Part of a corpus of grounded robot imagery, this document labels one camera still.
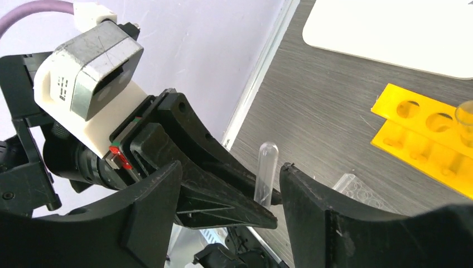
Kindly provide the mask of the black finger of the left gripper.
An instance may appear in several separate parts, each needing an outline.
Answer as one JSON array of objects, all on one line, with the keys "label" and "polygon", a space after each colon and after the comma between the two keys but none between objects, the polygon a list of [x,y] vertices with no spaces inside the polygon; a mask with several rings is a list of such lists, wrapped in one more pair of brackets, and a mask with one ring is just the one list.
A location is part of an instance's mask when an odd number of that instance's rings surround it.
[{"label": "black finger of the left gripper", "polygon": [[203,125],[183,93],[147,97],[129,140],[129,157],[150,174],[170,162],[182,166],[175,222],[191,229],[251,226],[275,229],[277,218],[254,201],[254,173]]}]

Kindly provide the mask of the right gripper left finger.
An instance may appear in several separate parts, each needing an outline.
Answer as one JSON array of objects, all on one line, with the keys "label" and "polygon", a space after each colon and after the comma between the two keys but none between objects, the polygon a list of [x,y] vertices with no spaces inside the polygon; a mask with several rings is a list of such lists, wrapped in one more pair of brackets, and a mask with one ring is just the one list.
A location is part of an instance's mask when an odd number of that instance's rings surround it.
[{"label": "right gripper left finger", "polygon": [[174,161],[65,216],[3,212],[1,266],[164,267],[181,178]]}]

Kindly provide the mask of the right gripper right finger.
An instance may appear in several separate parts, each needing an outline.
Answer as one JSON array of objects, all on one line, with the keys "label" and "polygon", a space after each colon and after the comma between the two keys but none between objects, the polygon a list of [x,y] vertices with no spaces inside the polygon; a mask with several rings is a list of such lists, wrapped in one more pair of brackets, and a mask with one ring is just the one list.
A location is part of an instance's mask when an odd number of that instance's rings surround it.
[{"label": "right gripper right finger", "polygon": [[296,267],[471,267],[472,206],[415,216],[357,202],[294,164],[279,173]]}]

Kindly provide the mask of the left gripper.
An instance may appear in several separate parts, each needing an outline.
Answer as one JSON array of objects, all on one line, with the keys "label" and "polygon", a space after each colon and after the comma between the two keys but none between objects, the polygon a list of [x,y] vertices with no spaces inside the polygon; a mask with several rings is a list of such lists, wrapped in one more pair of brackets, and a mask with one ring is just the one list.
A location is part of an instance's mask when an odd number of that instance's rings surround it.
[{"label": "left gripper", "polygon": [[33,79],[48,57],[48,52],[1,57],[1,90],[16,130],[1,142],[1,210],[25,217],[41,206],[61,207],[53,175],[69,179],[78,193],[94,184],[121,190],[147,175],[131,144],[156,97],[133,111],[121,105],[97,114],[100,136],[108,139],[100,157],[35,103]]}]

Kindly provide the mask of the clear glass test tube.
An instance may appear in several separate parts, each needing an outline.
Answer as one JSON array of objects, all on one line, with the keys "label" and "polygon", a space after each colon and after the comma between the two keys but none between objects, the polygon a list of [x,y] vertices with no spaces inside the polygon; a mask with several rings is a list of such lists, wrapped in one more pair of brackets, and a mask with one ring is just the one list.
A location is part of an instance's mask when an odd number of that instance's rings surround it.
[{"label": "clear glass test tube", "polygon": [[455,120],[462,143],[472,148],[472,100],[465,101],[456,108]]}]

